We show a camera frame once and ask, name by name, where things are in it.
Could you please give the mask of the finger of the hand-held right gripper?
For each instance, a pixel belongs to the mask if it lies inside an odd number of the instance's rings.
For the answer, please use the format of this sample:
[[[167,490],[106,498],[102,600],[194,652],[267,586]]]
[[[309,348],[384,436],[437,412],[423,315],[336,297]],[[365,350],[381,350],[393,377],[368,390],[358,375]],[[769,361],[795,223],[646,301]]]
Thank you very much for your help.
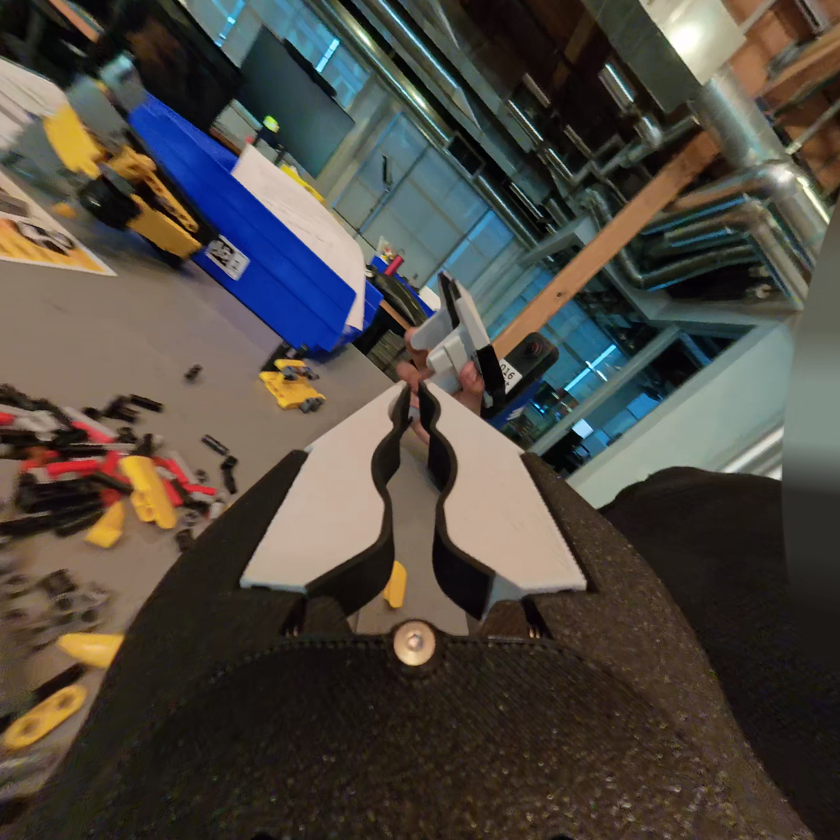
[[[483,350],[490,344],[487,330],[469,292],[446,271],[438,276],[438,292],[443,306],[443,339],[459,338],[467,351]]]
[[[443,339],[440,309],[416,329],[415,346],[427,350],[427,362],[434,371],[430,381],[447,394],[459,390],[459,373],[474,359],[476,351],[467,351],[459,338]]]

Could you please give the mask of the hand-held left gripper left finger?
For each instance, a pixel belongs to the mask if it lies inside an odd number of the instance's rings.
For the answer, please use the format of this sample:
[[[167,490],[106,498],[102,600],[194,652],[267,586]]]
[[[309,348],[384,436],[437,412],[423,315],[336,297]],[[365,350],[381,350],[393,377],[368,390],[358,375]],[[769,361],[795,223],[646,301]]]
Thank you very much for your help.
[[[306,599],[344,614],[381,594],[395,560],[387,488],[401,464],[412,392],[393,385],[305,450],[239,585]]]

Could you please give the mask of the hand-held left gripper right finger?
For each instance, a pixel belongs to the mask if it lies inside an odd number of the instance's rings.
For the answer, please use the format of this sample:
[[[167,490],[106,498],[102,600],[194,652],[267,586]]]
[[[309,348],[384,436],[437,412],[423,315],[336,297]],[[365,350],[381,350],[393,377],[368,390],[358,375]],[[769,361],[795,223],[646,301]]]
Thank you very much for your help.
[[[585,573],[520,447],[434,383],[417,398],[439,492],[433,569],[443,593],[480,621],[499,602],[584,592]]]

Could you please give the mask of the person's right hand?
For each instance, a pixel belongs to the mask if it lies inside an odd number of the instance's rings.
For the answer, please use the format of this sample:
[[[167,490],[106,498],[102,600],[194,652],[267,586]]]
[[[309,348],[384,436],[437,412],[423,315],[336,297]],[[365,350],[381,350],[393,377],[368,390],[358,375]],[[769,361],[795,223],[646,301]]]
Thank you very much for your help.
[[[430,378],[434,371],[427,362],[427,350],[420,350],[415,346],[416,328],[404,332],[404,344],[410,360],[400,361],[396,366],[399,380],[411,389],[412,407],[418,408],[418,387],[420,382]],[[459,373],[459,390],[454,394],[455,399],[468,408],[472,413],[480,414],[484,402],[485,382],[478,373],[475,364],[468,362]]]

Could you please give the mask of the small yellow toy assembly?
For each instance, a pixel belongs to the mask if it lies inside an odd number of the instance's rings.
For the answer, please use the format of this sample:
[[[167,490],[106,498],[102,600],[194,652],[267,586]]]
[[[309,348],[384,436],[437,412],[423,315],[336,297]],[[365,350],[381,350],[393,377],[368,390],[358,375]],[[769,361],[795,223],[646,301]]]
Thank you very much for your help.
[[[316,387],[319,374],[303,360],[273,360],[259,378],[284,411],[315,413],[326,401]]]

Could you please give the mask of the wooden ceiling beam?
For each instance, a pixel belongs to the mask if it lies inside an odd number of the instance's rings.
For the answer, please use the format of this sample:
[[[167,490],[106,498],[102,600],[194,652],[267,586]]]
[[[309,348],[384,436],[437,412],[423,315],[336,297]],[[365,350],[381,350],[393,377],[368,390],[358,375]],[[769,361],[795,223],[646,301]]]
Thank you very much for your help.
[[[540,331],[718,154],[718,145],[708,132],[688,142],[494,339],[497,357],[506,357],[530,333]]]

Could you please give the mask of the large yellow toy panel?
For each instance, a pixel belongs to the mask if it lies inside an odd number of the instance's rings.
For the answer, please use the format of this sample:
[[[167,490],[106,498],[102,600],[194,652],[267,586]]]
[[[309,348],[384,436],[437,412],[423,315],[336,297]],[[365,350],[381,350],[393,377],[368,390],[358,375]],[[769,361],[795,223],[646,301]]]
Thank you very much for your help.
[[[177,524],[175,508],[153,460],[129,455],[121,458],[120,468],[132,487],[130,499],[138,518],[162,530],[173,530]]]

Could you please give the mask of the white paper sheet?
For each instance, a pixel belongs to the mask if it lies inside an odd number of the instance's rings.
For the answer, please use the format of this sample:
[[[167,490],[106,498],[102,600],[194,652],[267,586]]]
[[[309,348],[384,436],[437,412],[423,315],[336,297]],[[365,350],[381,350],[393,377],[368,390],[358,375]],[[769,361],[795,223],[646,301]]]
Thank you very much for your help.
[[[362,249],[328,208],[301,182],[248,144],[232,175],[355,295],[345,326],[362,330],[366,289]]]

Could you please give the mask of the yellow wedge toy piece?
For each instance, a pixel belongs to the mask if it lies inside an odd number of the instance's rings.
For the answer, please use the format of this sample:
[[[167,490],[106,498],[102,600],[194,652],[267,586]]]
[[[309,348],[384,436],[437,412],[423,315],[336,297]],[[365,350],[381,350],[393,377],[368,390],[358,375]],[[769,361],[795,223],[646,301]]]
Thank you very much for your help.
[[[87,531],[85,542],[103,550],[113,548],[123,535],[124,521],[124,504],[116,501]]]

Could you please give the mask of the blue plastic box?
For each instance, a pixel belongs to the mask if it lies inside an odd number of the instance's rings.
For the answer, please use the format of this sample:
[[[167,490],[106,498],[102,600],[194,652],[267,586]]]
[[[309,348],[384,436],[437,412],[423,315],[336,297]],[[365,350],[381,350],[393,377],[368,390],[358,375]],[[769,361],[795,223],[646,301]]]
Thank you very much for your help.
[[[239,281],[205,257],[206,247],[194,261],[283,340],[328,353],[371,326],[383,301],[379,290],[366,277],[363,328],[346,327],[353,290],[235,180],[238,156],[151,94],[128,121],[216,236],[250,259]]]

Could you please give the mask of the person's dark clothing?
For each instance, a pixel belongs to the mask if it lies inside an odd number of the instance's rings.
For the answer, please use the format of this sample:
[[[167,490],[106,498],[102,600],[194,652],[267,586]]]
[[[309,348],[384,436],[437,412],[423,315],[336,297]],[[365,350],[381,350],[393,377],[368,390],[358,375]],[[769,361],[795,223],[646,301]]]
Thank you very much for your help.
[[[838,642],[813,653],[791,593],[782,484],[661,470],[594,509],[541,463],[539,483],[595,593],[544,610],[727,779],[719,837],[838,838]]]

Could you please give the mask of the black white printed tag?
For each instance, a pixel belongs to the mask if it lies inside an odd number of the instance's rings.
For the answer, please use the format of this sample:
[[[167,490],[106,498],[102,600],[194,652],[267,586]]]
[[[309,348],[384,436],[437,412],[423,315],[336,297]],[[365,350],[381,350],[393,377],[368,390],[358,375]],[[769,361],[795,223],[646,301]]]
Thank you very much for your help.
[[[241,280],[250,263],[249,257],[221,234],[208,243],[204,255],[233,281]]]

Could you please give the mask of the pile of toy building pieces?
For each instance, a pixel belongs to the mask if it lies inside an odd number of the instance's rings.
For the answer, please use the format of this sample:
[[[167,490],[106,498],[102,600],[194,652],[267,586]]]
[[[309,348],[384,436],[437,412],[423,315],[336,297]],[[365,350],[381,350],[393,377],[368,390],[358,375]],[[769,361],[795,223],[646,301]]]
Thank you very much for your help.
[[[105,584],[85,581],[69,560],[47,562],[37,571],[26,546],[71,541],[94,552],[117,549],[130,521],[169,536],[183,552],[204,526],[216,520],[238,494],[238,460],[217,438],[200,437],[215,456],[216,471],[193,466],[155,428],[148,415],[168,405],[151,396],[118,393],[101,406],[74,407],[36,398],[2,384],[2,644],[33,655],[63,634],[97,631],[116,599]],[[141,521],[132,487],[120,468],[129,455],[150,457],[177,515],[173,530]],[[125,510],[123,534],[115,546],[99,549],[85,536],[114,502]]]

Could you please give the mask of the dark monitor screen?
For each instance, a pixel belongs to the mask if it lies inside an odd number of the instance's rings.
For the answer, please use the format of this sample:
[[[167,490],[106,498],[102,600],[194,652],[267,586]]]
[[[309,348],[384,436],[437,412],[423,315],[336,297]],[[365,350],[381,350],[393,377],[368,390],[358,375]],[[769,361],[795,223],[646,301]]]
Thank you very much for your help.
[[[236,100],[261,125],[276,124],[281,149],[318,177],[355,121],[335,90],[289,41],[262,27],[241,66]]]

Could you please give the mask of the yellow toy vehicle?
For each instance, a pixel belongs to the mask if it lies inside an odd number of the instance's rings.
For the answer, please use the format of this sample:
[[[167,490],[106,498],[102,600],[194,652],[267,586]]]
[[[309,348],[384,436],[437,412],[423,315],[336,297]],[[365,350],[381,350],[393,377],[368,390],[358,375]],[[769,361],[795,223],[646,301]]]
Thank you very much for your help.
[[[40,124],[71,198],[101,224],[137,234],[173,267],[214,238],[214,227],[131,128],[106,140],[68,104]]]

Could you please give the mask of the yellow toy beam with holes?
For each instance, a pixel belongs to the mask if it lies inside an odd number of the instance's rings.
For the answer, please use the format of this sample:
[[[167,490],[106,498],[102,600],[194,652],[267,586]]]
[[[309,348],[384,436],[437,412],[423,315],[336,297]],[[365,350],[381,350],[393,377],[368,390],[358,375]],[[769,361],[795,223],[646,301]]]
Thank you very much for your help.
[[[2,736],[2,748],[16,752],[31,747],[74,716],[87,697],[84,686],[59,689],[9,725]]]

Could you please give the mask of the yellow printed instruction sheet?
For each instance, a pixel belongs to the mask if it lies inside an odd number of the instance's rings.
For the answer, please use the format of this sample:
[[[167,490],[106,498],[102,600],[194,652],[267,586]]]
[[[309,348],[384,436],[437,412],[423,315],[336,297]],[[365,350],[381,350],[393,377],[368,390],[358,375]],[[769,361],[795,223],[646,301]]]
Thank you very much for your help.
[[[116,272],[1,173],[1,260],[102,277]]]

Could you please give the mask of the round silver ventilation duct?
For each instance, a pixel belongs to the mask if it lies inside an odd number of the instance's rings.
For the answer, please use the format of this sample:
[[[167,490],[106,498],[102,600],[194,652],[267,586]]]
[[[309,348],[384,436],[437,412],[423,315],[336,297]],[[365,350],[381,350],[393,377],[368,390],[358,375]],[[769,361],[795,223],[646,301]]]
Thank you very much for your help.
[[[679,205],[698,207],[742,194],[760,197],[770,202],[815,261],[831,220],[828,206],[739,79],[723,67],[690,106],[734,173],[690,193]]]

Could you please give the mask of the rectangular silver ventilation duct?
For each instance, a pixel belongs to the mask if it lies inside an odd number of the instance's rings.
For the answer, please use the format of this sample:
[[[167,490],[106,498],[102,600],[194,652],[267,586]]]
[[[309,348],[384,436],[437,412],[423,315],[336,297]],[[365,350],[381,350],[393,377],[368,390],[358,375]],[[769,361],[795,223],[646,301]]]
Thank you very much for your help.
[[[746,39],[722,1],[583,1],[583,5],[665,112],[697,99]]]

